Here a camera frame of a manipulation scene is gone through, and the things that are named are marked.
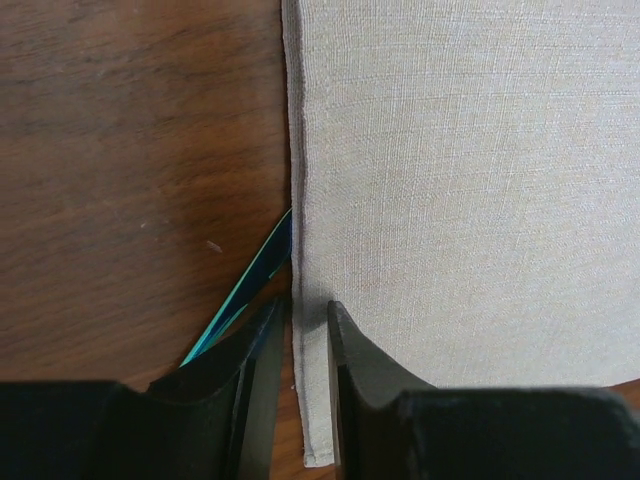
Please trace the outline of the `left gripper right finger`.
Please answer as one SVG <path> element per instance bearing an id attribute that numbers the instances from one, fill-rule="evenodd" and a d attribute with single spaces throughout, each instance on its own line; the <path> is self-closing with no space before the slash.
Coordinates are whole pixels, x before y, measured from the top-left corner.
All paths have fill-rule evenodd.
<path id="1" fill-rule="evenodd" d="M 340 479 L 635 479 L 639 414 L 596 388 L 438 389 L 327 306 Z"/>

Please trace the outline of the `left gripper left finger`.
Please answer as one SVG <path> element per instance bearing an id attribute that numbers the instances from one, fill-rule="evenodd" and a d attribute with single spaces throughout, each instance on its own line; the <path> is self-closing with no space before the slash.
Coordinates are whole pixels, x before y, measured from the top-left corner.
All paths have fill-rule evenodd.
<path id="1" fill-rule="evenodd" d="M 116 381 L 5 382 L 5 479 L 265 479 L 286 302 L 139 392 Z"/>

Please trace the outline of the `beige cloth napkin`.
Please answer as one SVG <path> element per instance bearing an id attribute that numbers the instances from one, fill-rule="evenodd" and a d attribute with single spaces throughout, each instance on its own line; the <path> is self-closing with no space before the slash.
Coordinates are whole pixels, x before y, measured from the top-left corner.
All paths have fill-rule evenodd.
<path id="1" fill-rule="evenodd" d="M 326 306 L 437 387 L 639 376 L 639 5 L 286 1 L 295 385 Z"/>

